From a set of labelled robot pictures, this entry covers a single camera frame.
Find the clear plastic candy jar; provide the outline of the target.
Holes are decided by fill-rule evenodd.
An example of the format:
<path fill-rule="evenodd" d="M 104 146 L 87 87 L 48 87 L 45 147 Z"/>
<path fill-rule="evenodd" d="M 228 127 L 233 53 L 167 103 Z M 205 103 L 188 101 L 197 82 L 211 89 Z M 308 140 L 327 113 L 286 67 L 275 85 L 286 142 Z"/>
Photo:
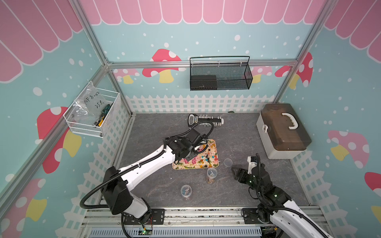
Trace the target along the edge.
<path fill-rule="evenodd" d="M 196 152 L 196 154 L 200 154 L 200 153 L 203 153 L 207 148 L 208 148 L 208 144 L 204 143 L 204 144 L 201 144 L 200 146 L 195 147 L 194 151 Z"/>

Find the clear plastic jar lid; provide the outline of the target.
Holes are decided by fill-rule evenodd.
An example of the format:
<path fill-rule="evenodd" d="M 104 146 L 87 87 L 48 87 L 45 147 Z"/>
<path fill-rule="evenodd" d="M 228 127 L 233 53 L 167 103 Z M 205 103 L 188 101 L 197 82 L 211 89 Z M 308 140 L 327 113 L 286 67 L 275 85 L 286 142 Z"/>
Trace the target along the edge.
<path fill-rule="evenodd" d="M 226 168 L 231 168 L 233 165 L 233 161 L 231 159 L 227 158 L 224 160 L 223 164 Z"/>

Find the clear jar with brown candies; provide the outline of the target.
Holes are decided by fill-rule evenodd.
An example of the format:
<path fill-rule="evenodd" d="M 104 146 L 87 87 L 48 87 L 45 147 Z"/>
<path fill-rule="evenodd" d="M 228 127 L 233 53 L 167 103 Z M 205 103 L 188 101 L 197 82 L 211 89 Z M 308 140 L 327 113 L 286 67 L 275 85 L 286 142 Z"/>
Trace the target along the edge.
<path fill-rule="evenodd" d="M 207 183 L 212 184 L 217 177 L 217 170 L 215 168 L 209 168 L 207 170 Z"/>

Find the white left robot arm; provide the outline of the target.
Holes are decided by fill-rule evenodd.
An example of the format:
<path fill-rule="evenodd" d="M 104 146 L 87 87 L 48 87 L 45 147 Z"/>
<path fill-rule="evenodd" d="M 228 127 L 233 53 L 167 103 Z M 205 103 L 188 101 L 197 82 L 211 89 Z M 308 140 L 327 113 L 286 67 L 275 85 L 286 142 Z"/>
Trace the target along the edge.
<path fill-rule="evenodd" d="M 212 122 L 207 123 L 210 130 L 206 134 L 196 130 L 203 123 L 196 123 L 184 133 L 164 138 L 157 150 L 139 161 L 120 169 L 114 166 L 108 168 L 103 182 L 88 192 L 79 206 L 86 210 L 108 208 L 113 215 L 128 214 L 135 219 L 146 219 L 151 215 L 149 205 L 143 198 L 132 194 L 131 190 L 160 168 L 202 153 L 197 151 L 200 146 L 204 145 L 203 150 L 206 150 L 208 137 L 215 128 Z"/>

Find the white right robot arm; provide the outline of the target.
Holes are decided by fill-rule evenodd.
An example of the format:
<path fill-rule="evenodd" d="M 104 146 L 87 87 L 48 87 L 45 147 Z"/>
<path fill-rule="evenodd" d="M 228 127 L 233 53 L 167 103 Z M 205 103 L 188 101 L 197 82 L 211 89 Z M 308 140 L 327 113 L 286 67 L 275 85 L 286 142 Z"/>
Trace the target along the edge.
<path fill-rule="evenodd" d="M 254 215 L 262 224 L 274 224 L 291 238 L 331 238 L 332 236 L 302 211 L 283 189 L 275 186 L 259 154 L 248 157 L 248 168 L 232 167 L 234 180 L 248 186 L 259 201 Z"/>

